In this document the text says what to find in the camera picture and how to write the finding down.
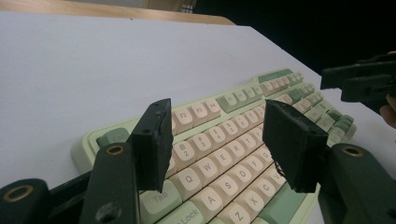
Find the green keycap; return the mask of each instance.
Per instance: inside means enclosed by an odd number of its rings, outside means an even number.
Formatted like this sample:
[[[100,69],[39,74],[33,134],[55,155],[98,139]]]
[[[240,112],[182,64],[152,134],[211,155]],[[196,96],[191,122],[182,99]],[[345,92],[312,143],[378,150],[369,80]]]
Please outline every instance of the green keycap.
[[[240,90],[235,91],[233,93],[233,95],[235,95],[235,98],[238,100],[238,102],[240,104],[240,106],[238,106],[238,107],[242,107],[248,103],[248,98],[242,91],[240,91]]]
[[[209,224],[225,224],[225,223],[218,217],[215,217],[209,222]]]
[[[294,192],[285,184],[274,198],[265,205],[258,217],[270,224],[289,223],[305,198],[305,193]]]
[[[251,224],[269,224],[265,220],[261,219],[260,217],[254,218],[253,222]]]
[[[277,72],[274,72],[274,73],[270,73],[270,74],[265,74],[265,75],[259,76],[258,80],[259,80],[259,83],[263,83],[265,81],[269,81],[269,80],[272,80],[272,79],[277,78],[277,77],[283,77],[283,76],[288,75],[290,73],[293,73],[293,72],[291,72],[290,69],[284,69],[284,70],[280,70],[280,71],[277,71]]]
[[[349,120],[351,123],[353,123],[353,118],[352,117],[350,117],[349,115],[343,115],[343,116],[341,116],[341,118],[340,119],[346,119],[346,120]]]
[[[97,140],[99,147],[104,147],[112,143],[126,142],[129,137],[128,131],[124,128],[111,130]]]
[[[304,92],[300,89],[294,89],[290,92],[288,92],[288,95],[290,96],[291,100],[292,100],[292,104],[295,104],[297,102],[299,102],[301,99],[303,99],[304,97]]]
[[[329,111],[327,111],[327,114],[334,120],[338,120],[342,116],[342,114],[336,109],[330,109]]]
[[[346,135],[345,135],[344,138],[343,138],[343,141],[345,141],[345,142],[349,141],[349,139],[352,138],[352,136],[355,134],[355,132],[357,131],[357,129],[358,129],[358,128],[356,127],[356,125],[355,125],[355,124],[352,124],[352,125],[349,127],[349,129],[347,130]]]
[[[238,100],[232,93],[222,95],[217,99],[221,109],[226,113],[230,113],[238,108]]]
[[[349,129],[349,125],[346,124],[346,123],[344,123],[344,122],[341,121],[341,120],[337,120],[337,121],[334,123],[333,126],[336,127],[336,128],[339,128],[339,129],[343,130],[345,133],[346,133],[347,130]]]
[[[181,205],[181,197],[170,180],[163,182],[163,192],[148,190],[140,194],[140,215],[143,223],[151,224]]]
[[[169,223],[204,224],[205,220],[195,204],[187,201],[158,222],[158,224]]]
[[[254,85],[251,88],[256,92],[256,95],[258,96],[258,98],[261,99],[262,98],[262,88],[259,85]]]
[[[256,92],[251,89],[251,87],[246,87],[243,89],[244,94],[247,96],[247,104],[251,104],[255,101],[257,101],[257,99],[261,96],[257,96]]]

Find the cream keycap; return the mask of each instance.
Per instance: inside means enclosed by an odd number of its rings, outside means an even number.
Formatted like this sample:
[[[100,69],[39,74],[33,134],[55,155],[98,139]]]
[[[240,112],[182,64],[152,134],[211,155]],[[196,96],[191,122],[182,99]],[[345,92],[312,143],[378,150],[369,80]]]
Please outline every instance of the cream keycap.
[[[205,218],[205,222],[209,222],[221,209],[223,209],[223,201],[220,195],[212,188],[206,187],[195,194],[191,201],[197,206]]]
[[[251,189],[244,190],[233,201],[245,208],[250,217],[256,217],[265,206],[262,197]]]
[[[233,158],[230,153],[222,147],[209,154],[208,158],[216,164],[216,167],[218,167],[219,175],[222,175],[233,166]]]
[[[207,113],[206,107],[203,104],[199,103],[192,105],[191,107],[189,107],[189,110],[192,113],[194,127],[201,125],[209,120],[209,114]]]
[[[181,141],[173,145],[172,157],[180,171],[195,162],[195,152],[190,143]]]
[[[223,148],[230,153],[231,157],[233,158],[233,164],[237,164],[247,155],[245,148],[238,141],[232,141]]]
[[[253,138],[249,133],[242,134],[236,139],[236,141],[238,141],[242,145],[242,147],[246,150],[247,154],[250,154],[252,151],[254,151],[254,149],[259,146],[255,138]]]
[[[256,113],[253,110],[248,110],[244,113],[244,116],[249,121],[249,129],[256,127],[257,125],[259,125],[260,122],[262,122],[262,120],[259,120],[259,117],[257,117]]]
[[[183,202],[202,189],[201,180],[190,167],[172,175],[169,180],[176,186]]]
[[[261,176],[257,177],[257,179],[254,180],[248,188],[258,193],[265,204],[267,204],[276,194],[276,188],[274,185],[268,179]]]
[[[232,121],[238,128],[238,135],[248,130],[248,120],[244,116],[237,115],[232,118]]]
[[[245,166],[236,164],[233,168],[226,172],[230,178],[238,183],[239,190],[244,189],[248,184],[253,181],[253,175]]]
[[[223,200],[223,204],[227,204],[232,201],[239,193],[239,187],[236,182],[228,175],[221,175],[215,181],[209,184]]]
[[[206,100],[204,102],[204,106],[207,109],[208,120],[212,120],[220,116],[220,105],[215,99]]]
[[[245,166],[252,174],[253,178],[259,176],[265,168],[262,161],[253,155],[249,155],[239,162],[241,165]]]
[[[195,162],[190,168],[198,175],[202,186],[206,186],[219,176],[218,167],[208,157]]]
[[[238,128],[236,127],[235,123],[232,122],[231,120],[226,120],[222,122],[219,127],[224,131],[225,133],[225,139],[226,142],[229,142],[238,136]]]
[[[194,149],[195,159],[200,160],[210,152],[212,152],[212,143],[204,133],[198,133],[187,140]]]
[[[192,115],[188,108],[176,110],[172,115],[176,124],[177,134],[184,133],[193,127]]]
[[[234,224],[250,224],[251,217],[248,212],[238,203],[230,203],[224,210],[218,214],[220,218],[225,223]]]

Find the keycap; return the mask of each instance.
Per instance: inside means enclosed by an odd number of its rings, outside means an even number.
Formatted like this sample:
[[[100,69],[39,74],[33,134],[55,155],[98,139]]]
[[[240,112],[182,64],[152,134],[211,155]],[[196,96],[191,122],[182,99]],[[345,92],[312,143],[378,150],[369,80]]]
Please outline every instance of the keycap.
[[[209,114],[205,106],[201,103],[192,105],[190,107],[192,113],[193,126],[196,127],[208,121]]]
[[[180,171],[195,162],[195,152],[190,143],[181,141],[174,145],[172,157],[175,160],[177,170]]]
[[[256,217],[265,206],[262,197],[251,189],[243,191],[234,202],[245,208],[250,217]]]
[[[285,177],[280,175],[275,166],[271,165],[263,174],[262,177],[265,179],[268,179],[276,188],[276,190],[279,190],[283,184],[286,183]]]
[[[233,117],[232,121],[237,126],[238,134],[244,133],[249,130],[248,120],[244,116],[237,115]]]
[[[238,142],[232,141],[223,147],[233,158],[233,164],[237,164],[247,155],[245,148]]]
[[[225,223],[249,224],[251,219],[248,212],[238,203],[230,203],[220,212],[218,218]]]
[[[226,174],[238,183],[239,190],[244,189],[253,180],[251,172],[241,164],[236,164]]]
[[[219,127],[223,130],[226,136],[226,142],[235,139],[238,136],[238,128],[236,127],[235,123],[232,120],[226,120],[222,122]]]
[[[251,222],[251,224],[269,224],[268,222],[266,222],[265,220],[263,220],[260,217],[256,217],[254,218],[254,220]]]
[[[249,133],[244,133],[239,136],[236,141],[238,141],[242,147],[246,150],[247,154],[250,154],[254,149],[256,149],[259,144]]]
[[[253,110],[248,110],[244,113],[244,116],[249,121],[249,128],[253,128],[257,126],[260,122],[263,122],[263,120],[259,120],[259,117],[257,117],[256,113],[254,113]]]
[[[208,156],[215,164],[219,170],[219,175],[223,174],[225,171],[233,166],[233,158],[230,153],[224,148],[219,148]]]
[[[181,205],[181,197],[170,180],[163,182],[163,192],[147,190],[140,194],[140,217],[143,223],[151,224]]]
[[[169,179],[178,189],[183,202],[202,188],[201,180],[190,167],[172,175]]]
[[[314,106],[315,109],[319,110],[321,114],[326,113],[328,110],[332,109],[332,105],[326,100],[320,101]]]
[[[158,222],[158,224],[169,223],[204,224],[205,219],[194,203],[187,201]]]
[[[271,152],[266,146],[261,146],[257,148],[252,153],[252,155],[256,156],[256,158],[261,160],[265,168],[268,167],[273,162],[273,159],[271,157]]]
[[[209,224],[226,224],[225,222],[223,222],[221,219],[219,219],[218,217],[213,218]]]
[[[251,134],[251,136],[253,136],[256,140],[257,146],[262,145],[263,141],[262,141],[262,128],[261,126],[257,126],[253,129],[251,129],[250,131],[248,131],[249,134]]]
[[[212,143],[204,133],[194,135],[187,142],[190,143],[190,146],[194,150],[196,160],[212,152]]]
[[[181,108],[173,112],[173,120],[177,133],[184,133],[193,127],[192,115],[188,108]]]
[[[304,193],[295,193],[286,184],[269,202],[259,217],[268,223],[289,223],[298,206],[305,198]]]
[[[247,156],[241,160],[240,164],[246,167],[252,173],[253,178],[256,178],[266,168],[264,167],[264,164],[262,164],[262,161],[260,161],[254,155]]]
[[[323,129],[325,132],[329,131],[330,128],[334,125],[335,120],[333,120],[328,114],[322,114],[320,119],[316,122],[316,124]]]
[[[260,95],[257,95],[256,92],[251,87],[246,87],[246,88],[242,89],[242,92],[247,97],[247,105],[251,104],[261,98]]]
[[[239,104],[238,108],[240,108],[248,103],[247,96],[241,90],[234,91],[233,95],[238,100],[238,104]]]
[[[195,194],[191,201],[202,212],[205,222],[209,222],[224,207],[221,197],[210,187]]]
[[[217,99],[220,107],[224,112],[230,113],[238,108],[238,100],[232,93],[226,93]]]
[[[305,116],[312,120],[313,122],[317,122],[320,119],[321,112],[316,108],[312,107],[308,111],[306,111]]]
[[[208,157],[195,162],[191,165],[191,169],[194,170],[200,178],[202,186],[206,186],[219,176],[218,167]]]
[[[223,204],[227,204],[232,201],[236,195],[240,192],[240,187],[236,184],[235,180],[230,178],[228,175],[222,175],[211,184],[209,187],[216,191],[223,200]]]
[[[215,99],[207,99],[204,106],[206,106],[208,112],[208,120],[212,120],[220,116],[220,106]]]
[[[117,128],[108,131],[102,137],[97,140],[99,147],[104,147],[112,143],[126,142],[129,137],[129,133],[124,128]]]
[[[209,141],[212,145],[212,150],[218,149],[219,147],[224,146],[226,143],[226,135],[224,131],[218,127],[211,127],[205,131],[206,136],[209,138]]]

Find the keyboard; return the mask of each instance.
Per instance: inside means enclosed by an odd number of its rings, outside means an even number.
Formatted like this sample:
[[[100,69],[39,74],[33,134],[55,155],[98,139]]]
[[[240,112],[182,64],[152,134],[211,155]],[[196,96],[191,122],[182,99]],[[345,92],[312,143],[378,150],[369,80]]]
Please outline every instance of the keyboard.
[[[317,193],[295,193],[262,141],[265,99],[293,105],[329,134],[328,146],[356,132],[304,75],[280,69],[246,84],[172,108],[172,158],[163,192],[140,192],[142,223],[302,223]],[[81,173],[96,152],[124,142],[139,118],[85,133],[71,149]]]

